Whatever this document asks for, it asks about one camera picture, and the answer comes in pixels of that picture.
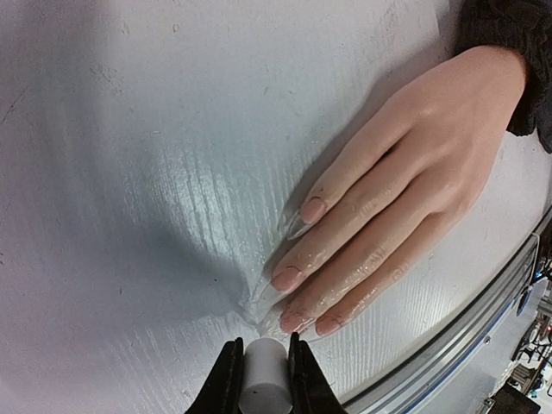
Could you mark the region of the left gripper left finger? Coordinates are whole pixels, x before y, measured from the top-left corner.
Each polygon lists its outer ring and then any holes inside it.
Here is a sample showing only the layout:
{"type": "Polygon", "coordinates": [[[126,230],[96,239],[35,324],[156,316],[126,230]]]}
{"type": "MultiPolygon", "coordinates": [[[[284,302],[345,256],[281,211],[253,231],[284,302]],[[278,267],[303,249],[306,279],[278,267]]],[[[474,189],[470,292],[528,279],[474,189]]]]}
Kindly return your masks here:
{"type": "Polygon", "coordinates": [[[218,355],[199,394],[185,414],[238,414],[244,371],[241,338],[228,341],[218,355]]]}

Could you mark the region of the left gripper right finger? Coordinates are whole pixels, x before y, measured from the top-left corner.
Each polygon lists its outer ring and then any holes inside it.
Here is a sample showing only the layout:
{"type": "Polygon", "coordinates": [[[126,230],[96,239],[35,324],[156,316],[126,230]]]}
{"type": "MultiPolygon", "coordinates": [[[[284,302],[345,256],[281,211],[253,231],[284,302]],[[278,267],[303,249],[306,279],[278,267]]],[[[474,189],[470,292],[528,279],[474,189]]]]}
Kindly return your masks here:
{"type": "Polygon", "coordinates": [[[346,414],[333,393],[307,341],[293,333],[288,371],[294,414],[346,414]]]}

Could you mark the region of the white nail polish cap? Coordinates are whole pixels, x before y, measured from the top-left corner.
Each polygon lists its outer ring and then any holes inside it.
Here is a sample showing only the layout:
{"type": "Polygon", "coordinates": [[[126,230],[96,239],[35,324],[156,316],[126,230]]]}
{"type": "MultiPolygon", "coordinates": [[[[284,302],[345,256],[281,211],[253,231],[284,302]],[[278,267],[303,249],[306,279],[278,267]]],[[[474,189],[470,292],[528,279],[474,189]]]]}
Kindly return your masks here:
{"type": "Polygon", "coordinates": [[[287,353],[276,340],[261,338],[247,346],[239,409],[242,413],[291,412],[287,353]]]}

